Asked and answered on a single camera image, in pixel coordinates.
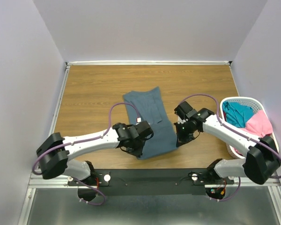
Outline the grey-blue t-shirt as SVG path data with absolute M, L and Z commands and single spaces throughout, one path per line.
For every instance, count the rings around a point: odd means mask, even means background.
M 135 124 L 136 113 L 139 113 L 141 119 L 147 121 L 154 132 L 153 137 L 145 142 L 140 160 L 177 149 L 177 135 L 165 111 L 159 87 L 145 92 L 130 91 L 123 95 L 123 100 L 136 108 L 126 106 L 129 123 Z

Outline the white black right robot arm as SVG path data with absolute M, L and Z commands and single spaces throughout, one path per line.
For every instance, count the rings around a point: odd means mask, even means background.
M 175 123 L 178 145 L 192 141 L 194 139 L 192 135 L 196 131 L 205 132 L 232 146 L 243 155 L 241 159 L 215 160 L 202 175 L 203 180 L 215 184 L 229 176 L 247 177 L 252 182 L 262 185 L 281 166 L 273 138 L 254 137 L 228 125 L 206 108 L 196 111 L 192 107 L 183 109 L 178 106 L 174 112 L 178 116 Z

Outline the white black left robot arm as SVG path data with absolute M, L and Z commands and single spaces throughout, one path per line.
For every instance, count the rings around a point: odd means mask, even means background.
M 89 162 L 79 163 L 79 156 L 105 149 L 121 149 L 136 158 L 142 156 L 146 141 L 154 136 L 147 121 L 135 125 L 116 123 L 106 130 L 81 136 L 62 137 L 53 133 L 37 149 L 37 161 L 40 171 L 33 171 L 43 179 L 50 180 L 60 175 L 77 178 L 82 184 L 90 185 L 94 181 L 95 171 Z

